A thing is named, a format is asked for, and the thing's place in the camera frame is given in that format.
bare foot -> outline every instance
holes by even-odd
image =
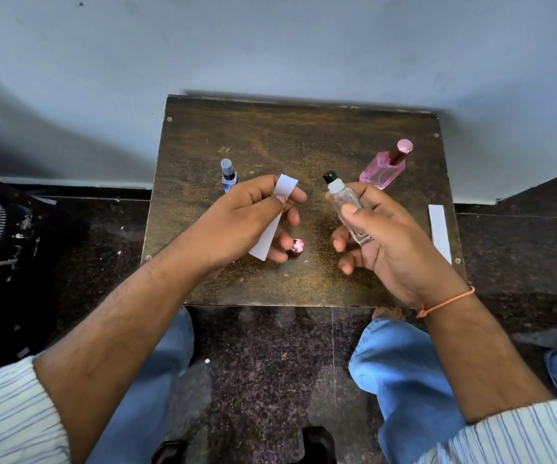
[[[376,307],[373,311],[373,317],[371,320],[375,319],[393,319],[393,320],[405,320],[403,312],[401,312],[400,307]]]

dark speckled floor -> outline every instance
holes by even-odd
[[[496,207],[457,206],[467,272],[509,333],[557,327],[557,182]],[[52,287],[57,330],[67,332],[139,265],[149,202],[61,198],[92,223],[89,239],[62,248]],[[289,463],[301,428],[332,433],[339,462],[383,460],[376,398],[347,364],[370,311],[358,308],[191,308],[196,350],[174,390],[171,438],[199,463]],[[544,348],[519,351],[551,386]]]

orange thread bracelet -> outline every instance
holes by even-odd
[[[430,307],[429,309],[425,309],[424,306],[422,306],[422,309],[416,315],[416,317],[421,319],[421,318],[425,317],[427,314],[429,314],[429,312],[435,311],[438,307],[446,306],[447,304],[450,304],[453,301],[456,301],[457,299],[461,299],[461,298],[464,298],[466,296],[472,295],[476,291],[476,288],[474,288],[473,286],[470,286],[470,288],[471,289],[467,293],[463,293],[462,295],[455,296],[454,298],[450,298],[448,301],[444,301],[443,303],[438,304],[437,306]]]

perfume testing strip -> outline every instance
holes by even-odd
[[[298,184],[298,179],[290,178],[284,174],[281,174],[277,180],[277,185],[274,186],[273,195],[283,195],[285,198],[289,198],[293,189],[296,188]],[[282,216],[280,213],[276,218],[274,218],[273,222],[266,228],[263,232],[259,241],[255,246],[249,251],[254,257],[257,257],[260,260],[265,260],[268,256],[268,251],[270,250],[270,246],[272,245],[272,240],[274,239],[274,234],[279,227],[279,221]]]
[[[431,239],[433,240],[433,246],[435,246],[440,254],[452,264],[444,206],[429,205],[429,219],[431,221]]]

dark wooden tabletop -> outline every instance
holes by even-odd
[[[221,160],[229,158],[240,180],[287,174],[299,180],[309,201],[292,231],[305,242],[285,264],[245,256],[215,280],[198,286],[187,304],[286,306],[388,306],[397,300],[372,272],[345,276],[330,244],[338,226],[324,200],[322,178],[332,169],[344,182],[358,180],[378,151],[399,139],[414,143],[406,170],[386,189],[430,233],[428,205],[444,205],[455,269],[463,257],[434,114],[370,108],[224,101],[169,96],[143,260],[190,226],[222,194]]]

